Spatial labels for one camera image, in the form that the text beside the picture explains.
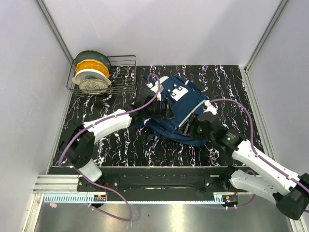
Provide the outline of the navy blue student backpack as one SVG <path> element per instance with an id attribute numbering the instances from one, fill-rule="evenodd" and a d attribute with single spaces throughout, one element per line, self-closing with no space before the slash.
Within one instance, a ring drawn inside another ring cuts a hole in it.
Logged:
<path id="1" fill-rule="evenodd" d="M 160 78 L 160 84 L 163 85 L 162 99 L 169 98 L 171 108 L 175 117 L 170 120 L 159 120 L 150 117 L 144 113 L 144 117 L 135 127 L 147 127 L 152 131 L 147 140 L 152 140 L 155 136 L 159 139 L 171 139 L 173 141 L 200 147 L 208 140 L 196 140 L 181 133 L 180 128 L 191 114 L 202 114 L 203 105 L 209 98 L 202 93 L 197 86 L 179 76 L 163 76 Z"/>

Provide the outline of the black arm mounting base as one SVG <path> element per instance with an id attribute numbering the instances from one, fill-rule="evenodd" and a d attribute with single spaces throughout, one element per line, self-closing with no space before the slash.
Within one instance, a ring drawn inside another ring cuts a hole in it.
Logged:
<path id="1" fill-rule="evenodd" d="M 79 177 L 77 191 L 106 193 L 108 203 L 201 203 L 220 201 L 215 193 L 234 192 L 215 180 L 227 167 L 105 167 L 98 183 Z"/>

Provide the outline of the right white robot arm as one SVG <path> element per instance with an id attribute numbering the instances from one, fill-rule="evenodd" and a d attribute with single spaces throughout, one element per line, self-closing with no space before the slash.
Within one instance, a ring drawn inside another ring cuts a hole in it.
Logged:
<path id="1" fill-rule="evenodd" d="M 193 139 L 209 140 L 220 152 L 250 167 L 258 175 L 238 168 L 228 168 L 219 179 L 223 191 L 242 189 L 273 204 L 285 216 L 299 220 L 309 205 L 309 175 L 283 167 L 255 148 L 235 130 L 224 127 L 216 115 L 204 112 L 191 114 L 180 131 Z"/>

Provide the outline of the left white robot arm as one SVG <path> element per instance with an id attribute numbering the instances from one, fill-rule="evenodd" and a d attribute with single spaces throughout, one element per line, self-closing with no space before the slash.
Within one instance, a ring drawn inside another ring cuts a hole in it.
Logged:
<path id="1" fill-rule="evenodd" d="M 104 179 L 92 159 L 95 143 L 118 130 L 142 123 L 144 119 L 172 118 L 173 103 L 175 100 L 163 90 L 146 89 L 113 113 L 75 126 L 59 147 L 59 167 L 74 168 L 87 179 L 87 185 L 93 191 L 100 191 L 104 187 Z"/>

